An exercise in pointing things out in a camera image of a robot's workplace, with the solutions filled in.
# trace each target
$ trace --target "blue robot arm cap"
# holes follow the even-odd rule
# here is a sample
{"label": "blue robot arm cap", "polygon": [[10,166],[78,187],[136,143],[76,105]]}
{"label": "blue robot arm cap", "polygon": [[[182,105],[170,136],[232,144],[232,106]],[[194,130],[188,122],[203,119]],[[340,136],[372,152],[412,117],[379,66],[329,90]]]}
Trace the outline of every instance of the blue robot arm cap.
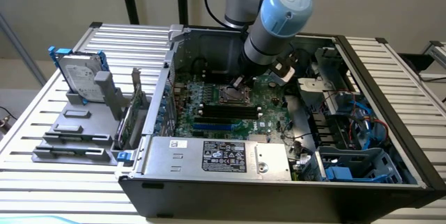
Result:
{"label": "blue robot arm cap", "polygon": [[297,34],[312,12],[311,0],[263,0],[260,19],[264,29],[279,38]]}

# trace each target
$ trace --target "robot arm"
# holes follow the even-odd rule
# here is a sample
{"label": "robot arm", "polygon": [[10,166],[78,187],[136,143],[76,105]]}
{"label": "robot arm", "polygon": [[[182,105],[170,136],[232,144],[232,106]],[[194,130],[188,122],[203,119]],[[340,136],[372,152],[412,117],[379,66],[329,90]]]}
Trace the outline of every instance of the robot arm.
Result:
{"label": "robot arm", "polygon": [[[271,65],[303,28],[312,12],[311,0],[260,1],[259,14],[251,26],[239,58],[241,76],[233,83],[235,87],[251,77],[261,75],[268,69],[281,68],[281,65],[275,65],[273,68]],[[252,24],[249,21],[252,5],[259,7],[259,2],[256,0],[227,0],[227,25],[241,27]],[[279,79],[285,79],[285,76],[292,76],[293,70],[279,73],[281,73]]]}

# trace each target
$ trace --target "capacitor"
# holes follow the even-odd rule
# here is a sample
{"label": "capacitor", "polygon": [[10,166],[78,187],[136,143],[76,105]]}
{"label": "capacitor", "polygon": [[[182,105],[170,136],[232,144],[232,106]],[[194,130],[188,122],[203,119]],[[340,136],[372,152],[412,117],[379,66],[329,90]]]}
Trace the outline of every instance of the capacitor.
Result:
{"label": "capacitor", "polygon": [[272,105],[277,105],[279,104],[279,102],[280,102],[280,100],[279,100],[279,98],[277,97],[272,97],[271,98],[271,103],[272,103]]}
{"label": "capacitor", "polygon": [[162,116],[165,113],[165,107],[161,107],[160,110],[157,111],[157,115]]}
{"label": "capacitor", "polygon": [[276,86],[277,86],[277,84],[272,81],[267,84],[267,87],[269,87],[269,88],[275,88]]}
{"label": "capacitor", "polygon": [[161,130],[161,127],[160,127],[158,124],[156,124],[156,125],[153,126],[153,133],[158,133],[160,130]]}
{"label": "capacitor", "polygon": [[156,123],[160,123],[160,122],[162,122],[162,117],[161,116],[157,116],[156,117],[156,121],[154,121]]}
{"label": "capacitor", "polygon": [[162,96],[161,101],[160,101],[160,106],[164,107],[166,105],[166,100],[165,97]]}

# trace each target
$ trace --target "gray plastic bracket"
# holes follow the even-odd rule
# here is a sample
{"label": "gray plastic bracket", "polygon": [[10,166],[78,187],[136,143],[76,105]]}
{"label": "gray plastic bracket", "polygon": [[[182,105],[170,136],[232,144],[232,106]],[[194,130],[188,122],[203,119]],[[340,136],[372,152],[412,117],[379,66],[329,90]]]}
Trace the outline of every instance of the gray plastic bracket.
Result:
{"label": "gray plastic bracket", "polygon": [[82,97],[78,94],[66,92],[65,95],[72,105],[82,105]]}
{"label": "gray plastic bracket", "polygon": [[88,119],[90,117],[90,112],[88,110],[65,109],[62,111],[62,115],[65,116],[65,118],[84,118],[84,119]]}
{"label": "gray plastic bracket", "polygon": [[46,150],[34,149],[33,153],[37,155],[38,158],[52,159],[56,157],[56,155],[50,152],[49,149]]}
{"label": "gray plastic bracket", "polygon": [[120,89],[114,89],[113,76],[110,72],[98,71],[94,76],[94,83],[100,87],[102,92],[104,102],[109,107],[114,120],[120,120],[122,116],[122,110],[120,108],[121,92]]}
{"label": "gray plastic bracket", "polygon": [[109,135],[85,135],[77,133],[46,132],[42,136],[44,141],[50,144],[64,144],[65,142],[90,142],[98,146],[109,145],[113,140]]}
{"label": "gray plastic bracket", "polygon": [[104,148],[88,148],[85,156],[90,160],[109,160],[109,156]]}
{"label": "gray plastic bracket", "polygon": [[82,132],[82,126],[80,125],[60,125],[56,124],[53,131],[62,132],[62,133],[76,133],[80,134]]}

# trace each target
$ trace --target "white wall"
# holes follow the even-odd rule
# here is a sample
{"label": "white wall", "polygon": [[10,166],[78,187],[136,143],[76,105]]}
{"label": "white wall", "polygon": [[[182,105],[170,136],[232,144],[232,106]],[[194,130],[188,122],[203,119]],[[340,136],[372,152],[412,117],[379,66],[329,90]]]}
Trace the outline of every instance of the white wall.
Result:
{"label": "white wall", "polygon": [[[73,47],[92,21],[128,23],[124,0],[0,0],[0,11],[37,60],[48,60],[49,45]],[[17,55],[2,36],[0,47],[0,57]]]}
{"label": "white wall", "polygon": [[[428,40],[444,40],[444,0],[313,0],[304,32],[384,37],[401,52],[419,52]],[[176,0],[136,0],[140,22],[177,23]],[[209,0],[223,17],[224,0]],[[189,23],[216,25],[203,0],[188,0]],[[46,47],[72,47],[92,21],[128,23],[122,0],[0,0],[4,14],[34,59],[46,60]],[[17,56],[0,35],[0,58]]]}
{"label": "white wall", "polygon": [[[190,22],[216,26],[203,0],[189,0],[190,6]],[[224,0],[209,0],[209,6],[223,18]],[[444,26],[444,0],[313,0],[304,32],[383,37],[396,51],[417,53],[428,40],[446,40]]]}

